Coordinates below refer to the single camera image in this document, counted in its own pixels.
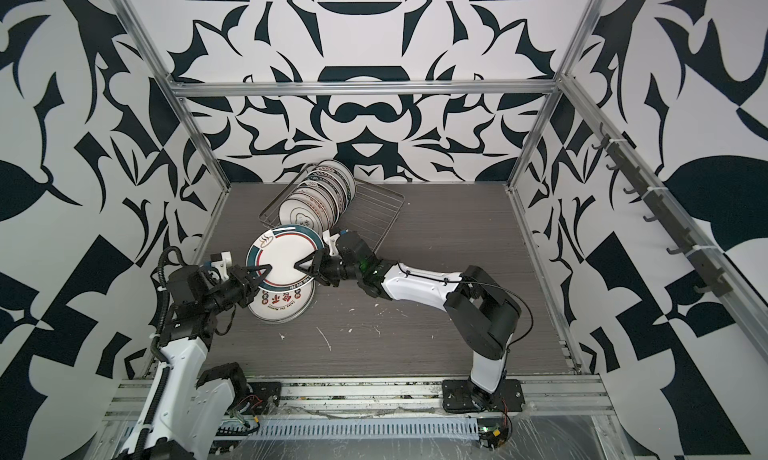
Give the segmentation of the white plate red green band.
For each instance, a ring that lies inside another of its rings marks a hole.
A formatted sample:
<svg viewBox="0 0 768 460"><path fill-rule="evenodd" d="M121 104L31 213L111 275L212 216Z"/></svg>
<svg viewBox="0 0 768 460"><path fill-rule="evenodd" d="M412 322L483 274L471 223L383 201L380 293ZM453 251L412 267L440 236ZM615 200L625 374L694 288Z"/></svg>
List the white plate red green band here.
<svg viewBox="0 0 768 460"><path fill-rule="evenodd" d="M289 224L263 232L246 255L248 267L270 265L272 269L261 282L262 289L274 292L294 290L311 277L294 268L294 264L324 248L321 236L303 225Z"/></svg>

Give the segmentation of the white plate orange sunburst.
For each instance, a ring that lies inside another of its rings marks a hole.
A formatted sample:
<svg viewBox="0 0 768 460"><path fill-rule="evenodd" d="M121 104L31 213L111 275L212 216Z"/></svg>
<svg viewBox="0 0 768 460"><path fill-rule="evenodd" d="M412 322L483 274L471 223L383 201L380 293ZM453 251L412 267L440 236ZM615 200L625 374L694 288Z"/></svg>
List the white plate orange sunburst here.
<svg viewBox="0 0 768 460"><path fill-rule="evenodd" d="M329 202L332 205L332 210L334 212L334 221L338 222L340 220L340 217L342 214L344 214L344 205L340 198L337 197L335 194L335 191L325 182L322 181L316 181L316 180L303 180L300 183L300 186L302 187L311 187L318 192L324 193L328 198Z"/></svg>

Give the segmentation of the white plate green cloud motif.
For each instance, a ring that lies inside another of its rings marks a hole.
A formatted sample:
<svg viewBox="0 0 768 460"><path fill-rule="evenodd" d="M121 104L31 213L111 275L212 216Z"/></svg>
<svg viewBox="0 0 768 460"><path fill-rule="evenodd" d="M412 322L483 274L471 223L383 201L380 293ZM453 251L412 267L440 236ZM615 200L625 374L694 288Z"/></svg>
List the white plate green cloud motif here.
<svg viewBox="0 0 768 460"><path fill-rule="evenodd" d="M322 233L327 228L327 218L309 200L288 198L282 202L279 211L281 225L295 224L308 227Z"/></svg>

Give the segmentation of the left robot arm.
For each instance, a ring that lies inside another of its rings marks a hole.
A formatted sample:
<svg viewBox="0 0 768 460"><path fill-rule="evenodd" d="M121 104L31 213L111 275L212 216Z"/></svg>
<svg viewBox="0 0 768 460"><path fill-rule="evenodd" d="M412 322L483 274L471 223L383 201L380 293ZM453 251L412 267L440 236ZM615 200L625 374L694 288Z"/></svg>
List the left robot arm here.
<svg viewBox="0 0 768 460"><path fill-rule="evenodd" d="M205 459L226 411L249 395L242 368L202 366L217 331L217 316L248 307L270 265L226 269L220 279L202 266L183 266L161 281L172 301L152 341L159 360L139 419L117 449L117 459Z"/></svg>

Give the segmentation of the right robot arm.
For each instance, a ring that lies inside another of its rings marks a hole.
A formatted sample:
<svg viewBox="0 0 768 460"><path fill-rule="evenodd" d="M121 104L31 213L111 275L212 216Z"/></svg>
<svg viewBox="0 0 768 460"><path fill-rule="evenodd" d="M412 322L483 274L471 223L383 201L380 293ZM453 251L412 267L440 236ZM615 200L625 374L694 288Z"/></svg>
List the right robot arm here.
<svg viewBox="0 0 768 460"><path fill-rule="evenodd" d="M324 285L355 281L370 297L414 302L446 313L473 352L471 394L489 400L499 390L527 305L483 268L471 265L462 272L439 273L410 267L377 256L351 230L336 236L333 247L324 246L296 260L293 268Z"/></svg>

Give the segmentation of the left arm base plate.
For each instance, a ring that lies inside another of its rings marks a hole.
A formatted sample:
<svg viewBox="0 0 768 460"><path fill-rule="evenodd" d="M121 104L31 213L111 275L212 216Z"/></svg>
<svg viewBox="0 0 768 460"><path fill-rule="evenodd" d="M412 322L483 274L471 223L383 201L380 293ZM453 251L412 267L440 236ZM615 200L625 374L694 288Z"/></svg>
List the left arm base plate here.
<svg viewBox="0 0 768 460"><path fill-rule="evenodd" d="M235 411L241 415L267 415L280 406L281 393L282 383L279 381L250 382L247 395Z"/></svg>

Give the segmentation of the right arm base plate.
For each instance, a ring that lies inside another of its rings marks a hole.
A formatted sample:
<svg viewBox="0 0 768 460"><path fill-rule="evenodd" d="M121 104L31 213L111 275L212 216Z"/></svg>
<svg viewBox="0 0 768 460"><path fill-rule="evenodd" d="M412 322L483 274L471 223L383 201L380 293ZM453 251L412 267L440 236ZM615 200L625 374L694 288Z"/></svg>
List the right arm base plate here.
<svg viewBox="0 0 768 460"><path fill-rule="evenodd" d="M467 380L441 382L442 408L450 414L482 412L522 412L526 403L521 383L503 379L493 393L488 393Z"/></svg>

